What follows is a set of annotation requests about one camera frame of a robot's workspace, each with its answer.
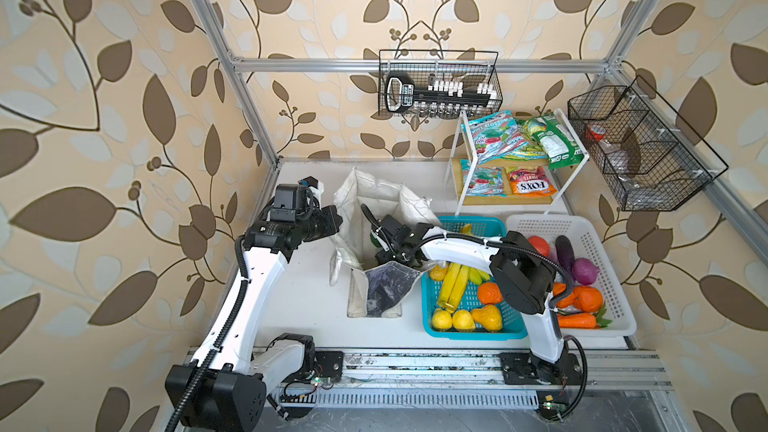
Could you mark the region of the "green lime fruit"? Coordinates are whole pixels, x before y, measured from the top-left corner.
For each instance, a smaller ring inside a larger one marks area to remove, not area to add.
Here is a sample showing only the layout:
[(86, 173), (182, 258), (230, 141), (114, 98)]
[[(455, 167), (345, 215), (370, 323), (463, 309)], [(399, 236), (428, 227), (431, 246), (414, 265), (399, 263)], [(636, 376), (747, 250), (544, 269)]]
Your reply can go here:
[(382, 245), (380, 244), (380, 242), (378, 241), (377, 237), (373, 233), (370, 233), (369, 237), (370, 237), (370, 241), (371, 241), (371, 243), (373, 244), (374, 247), (376, 247), (376, 248), (383, 248)]

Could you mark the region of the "white fabric grocery bag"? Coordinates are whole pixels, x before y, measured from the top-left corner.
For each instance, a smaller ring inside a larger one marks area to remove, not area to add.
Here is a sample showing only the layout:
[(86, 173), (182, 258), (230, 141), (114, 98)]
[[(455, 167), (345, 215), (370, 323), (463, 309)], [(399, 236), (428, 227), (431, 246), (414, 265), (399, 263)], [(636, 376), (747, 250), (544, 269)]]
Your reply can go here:
[(342, 218), (331, 237), (335, 247), (329, 284), (349, 270), (349, 318), (399, 318), (401, 303), (422, 274), (435, 263), (411, 257), (405, 247), (420, 225), (438, 226), (431, 200), (402, 184), (352, 169), (335, 192)]

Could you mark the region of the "yellow banana bunch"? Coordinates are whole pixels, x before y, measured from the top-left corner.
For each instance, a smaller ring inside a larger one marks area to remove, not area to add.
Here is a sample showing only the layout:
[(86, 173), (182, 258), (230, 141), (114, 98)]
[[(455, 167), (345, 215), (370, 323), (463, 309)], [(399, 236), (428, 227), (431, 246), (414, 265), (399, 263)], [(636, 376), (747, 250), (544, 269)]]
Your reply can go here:
[(442, 285), (437, 305), (449, 313), (453, 313), (459, 308), (469, 283), (480, 286), (491, 280), (488, 273), (455, 262), (449, 262), (441, 270), (443, 272)]

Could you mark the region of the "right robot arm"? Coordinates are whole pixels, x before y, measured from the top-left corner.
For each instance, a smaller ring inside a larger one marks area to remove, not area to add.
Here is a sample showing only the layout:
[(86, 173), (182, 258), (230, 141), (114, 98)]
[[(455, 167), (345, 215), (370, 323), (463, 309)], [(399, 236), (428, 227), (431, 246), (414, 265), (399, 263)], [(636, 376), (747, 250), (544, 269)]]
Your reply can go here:
[(567, 339), (556, 318), (556, 306), (574, 289), (570, 273), (540, 254), (518, 232), (502, 237), (476, 237), (446, 231), (429, 223), (410, 228), (392, 216), (379, 220), (363, 212), (371, 232), (383, 246), (380, 263), (412, 265), (417, 259), (448, 261), (489, 273), (503, 301), (518, 311), (530, 340), (533, 377), (541, 383), (560, 384), (572, 362)]

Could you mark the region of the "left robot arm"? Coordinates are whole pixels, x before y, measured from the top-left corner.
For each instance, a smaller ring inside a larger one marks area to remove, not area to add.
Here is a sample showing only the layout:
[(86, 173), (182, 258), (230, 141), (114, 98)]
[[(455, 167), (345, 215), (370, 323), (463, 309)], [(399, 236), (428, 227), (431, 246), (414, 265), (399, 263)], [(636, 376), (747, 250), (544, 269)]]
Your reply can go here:
[(165, 380), (174, 407), (166, 430), (179, 426), (252, 431), (288, 378), (315, 370), (314, 340), (284, 333), (253, 358), (253, 347), (271, 290), (297, 248), (338, 233), (342, 219), (323, 206), (323, 185), (309, 176), (280, 184), (257, 219), (234, 243), (237, 274), (205, 340), (186, 365)]

